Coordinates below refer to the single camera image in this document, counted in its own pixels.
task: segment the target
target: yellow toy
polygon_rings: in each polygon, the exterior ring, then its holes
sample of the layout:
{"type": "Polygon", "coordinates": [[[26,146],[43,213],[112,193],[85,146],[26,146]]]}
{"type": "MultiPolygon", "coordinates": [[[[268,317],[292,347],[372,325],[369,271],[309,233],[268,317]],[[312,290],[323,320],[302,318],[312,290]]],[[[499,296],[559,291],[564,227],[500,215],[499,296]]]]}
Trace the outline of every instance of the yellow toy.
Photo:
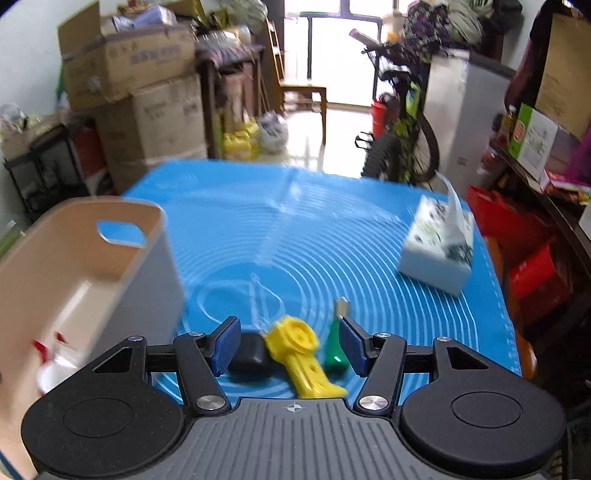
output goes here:
{"type": "Polygon", "coordinates": [[[271,358],[285,365],[300,398],[340,398],[347,391],[329,382],[314,352],[318,337],[304,321],[285,316],[265,337],[271,358]]]}

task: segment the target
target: beige plastic basket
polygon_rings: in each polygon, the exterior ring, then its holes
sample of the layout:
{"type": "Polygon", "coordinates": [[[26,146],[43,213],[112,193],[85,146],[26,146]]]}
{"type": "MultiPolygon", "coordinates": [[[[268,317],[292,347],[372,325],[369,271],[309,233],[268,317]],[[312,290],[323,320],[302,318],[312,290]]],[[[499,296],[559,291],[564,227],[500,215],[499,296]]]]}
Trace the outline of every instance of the beige plastic basket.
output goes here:
{"type": "Polygon", "coordinates": [[[20,425],[41,365],[32,341],[51,345],[60,332],[87,361],[131,335],[167,343],[183,304],[158,206],[75,199],[33,225],[0,262],[0,451],[25,479],[35,470],[20,425]],[[101,220],[136,225],[145,244],[107,241],[101,220]]]}

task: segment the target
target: bicycle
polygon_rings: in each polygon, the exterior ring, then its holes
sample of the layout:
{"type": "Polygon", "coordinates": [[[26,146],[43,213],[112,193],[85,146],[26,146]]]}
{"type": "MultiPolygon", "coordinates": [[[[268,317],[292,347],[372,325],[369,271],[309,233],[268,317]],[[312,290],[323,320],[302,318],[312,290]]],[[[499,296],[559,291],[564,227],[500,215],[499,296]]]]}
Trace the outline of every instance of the bicycle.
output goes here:
{"type": "Polygon", "coordinates": [[[397,102],[387,105],[389,121],[382,135],[355,138],[355,146],[367,151],[361,176],[413,185],[431,180],[439,168],[439,145],[422,113],[419,55],[401,44],[377,43],[356,29],[349,35],[366,46],[362,53],[378,69],[378,78],[388,82],[398,96],[397,102]]]}

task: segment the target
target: red bag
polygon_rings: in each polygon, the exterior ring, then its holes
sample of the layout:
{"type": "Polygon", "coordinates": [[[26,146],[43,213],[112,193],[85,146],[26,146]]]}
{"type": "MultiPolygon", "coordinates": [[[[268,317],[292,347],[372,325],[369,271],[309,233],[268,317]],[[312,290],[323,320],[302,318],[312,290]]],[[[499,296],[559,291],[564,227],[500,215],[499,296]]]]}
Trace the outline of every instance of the red bag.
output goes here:
{"type": "Polygon", "coordinates": [[[466,201],[482,236],[499,242],[509,268],[519,265],[554,234],[552,225],[536,215],[520,212],[498,192],[469,187],[466,201]]]}
{"type": "Polygon", "coordinates": [[[538,321],[572,295],[568,259],[554,246],[544,245],[509,273],[511,291],[519,301],[524,325],[538,321]]]}

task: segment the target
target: green box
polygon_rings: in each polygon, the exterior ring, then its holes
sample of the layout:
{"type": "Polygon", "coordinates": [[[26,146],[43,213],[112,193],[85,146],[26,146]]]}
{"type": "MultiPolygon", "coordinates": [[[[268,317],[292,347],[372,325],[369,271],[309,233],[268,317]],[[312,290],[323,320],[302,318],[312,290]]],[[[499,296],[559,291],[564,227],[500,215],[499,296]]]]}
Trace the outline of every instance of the green box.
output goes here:
{"type": "Polygon", "coordinates": [[[534,108],[521,104],[509,142],[509,154],[536,181],[544,170],[564,173],[578,140],[534,108]]]}

